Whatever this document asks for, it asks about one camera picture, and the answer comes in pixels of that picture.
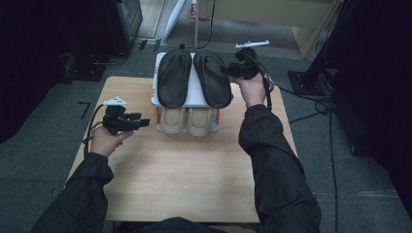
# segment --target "person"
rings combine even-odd
[[[251,157],[255,204],[262,232],[319,232],[321,208],[302,165],[283,134],[281,121],[263,105],[261,74],[235,79],[247,111],[239,145]],[[101,232],[107,212],[103,186],[113,178],[108,157],[133,132],[111,135],[95,130],[90,153],[45,210],[31,232]],[[222,232],[181,217],[155,223],[139,232]]]

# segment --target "slide sandal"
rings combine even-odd
[[[163,133],[176,134],[182,132],[185,127],[185,108],[161,108],[160,125]]]
[[[212,122],[212,109],[206,108],[190,108],[188,133],[192,136],[204,137],[210,132]]]
[[[188,96],[191,55],[186,50],[171,50],[160,60],[157,70],[157,98],[168,109],[182,107]]]
[[[206,103],[214,109],[228,106],[232,99],[229,77],[221,72],[224,62],[210,51],[194,55],[194,67],[203,90]]]

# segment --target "black slipper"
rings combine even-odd
[[[188,96],[191,55],[186,50],[171,50],[160,60],[157,70],[157,98],[168,109],[182,107]]]
[[[206,103],[214,109],[228,106],[232,99],[229,77],[221,72],[224,62],[210,51],[194,55],[194,67],[203,90]]]

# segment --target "person's right hand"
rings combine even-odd
[[[125,131],[118,135],[112,135],[106,127],[98,127],[91,139],[90,152],[109,157],[116,148],[123,144],[123,140],[132,136],[133,133],[134,131]]]
[[[240,93],[246,102],[246,107],[261,105],[264,102],[266,92],[264,91],[263,78],[260,73],[249,80],[242,78],[233,79],[239,85]]]

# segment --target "handheld controller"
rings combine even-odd
[[[141,119],[140,113],[125,114],[125,111],[126,108],[123,106],[107,106],[102,124],[111,134],[116,135],[119,131],[138,130],[140,127],[149,126],[150,119]]]

